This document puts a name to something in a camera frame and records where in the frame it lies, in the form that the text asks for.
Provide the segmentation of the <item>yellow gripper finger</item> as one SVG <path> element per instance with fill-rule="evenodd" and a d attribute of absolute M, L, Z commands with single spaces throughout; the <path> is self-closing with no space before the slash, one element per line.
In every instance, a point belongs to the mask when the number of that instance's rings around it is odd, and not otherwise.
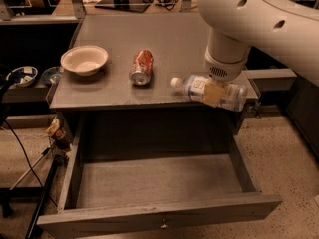
<path fill-rule="evenodd" d="M 226 83 L 209 78 L 204 86 L 203 102 L 209 106 L 217 107 L 225 89 Z"/>

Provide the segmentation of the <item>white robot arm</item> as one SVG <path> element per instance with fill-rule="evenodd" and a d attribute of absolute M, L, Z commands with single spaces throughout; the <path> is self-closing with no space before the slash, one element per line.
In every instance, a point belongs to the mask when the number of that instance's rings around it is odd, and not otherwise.
<path fill-rule="evenodd" d="M 198 0 L 209 26 L 204 67 L 236 79 L 255 47 L 319 85 L 319 10 L 290 0 Z"/>

